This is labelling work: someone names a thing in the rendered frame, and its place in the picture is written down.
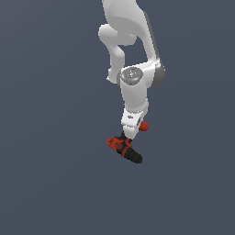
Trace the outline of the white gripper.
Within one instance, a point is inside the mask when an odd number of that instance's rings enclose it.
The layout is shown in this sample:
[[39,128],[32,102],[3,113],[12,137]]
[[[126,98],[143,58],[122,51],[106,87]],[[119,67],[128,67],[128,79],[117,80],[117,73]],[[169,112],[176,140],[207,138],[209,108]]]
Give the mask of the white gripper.
[[144,110],[131,111],[124,108],[121,124],[124,127],[124,134],[129,139],[134,139],[139,132],[138,125],[143,118]]

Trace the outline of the red and black power drill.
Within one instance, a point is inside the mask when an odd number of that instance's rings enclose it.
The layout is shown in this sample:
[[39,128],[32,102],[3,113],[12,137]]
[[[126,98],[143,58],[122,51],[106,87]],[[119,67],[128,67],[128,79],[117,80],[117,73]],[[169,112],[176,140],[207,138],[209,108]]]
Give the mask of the red and black power drill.
[[115,136],[107,140],[107,145],[125,159],[134,163],[142,163],[142,156],[132,148],[132,138],[128,137],[128,130],[129,127],[125,126],[119,137]]

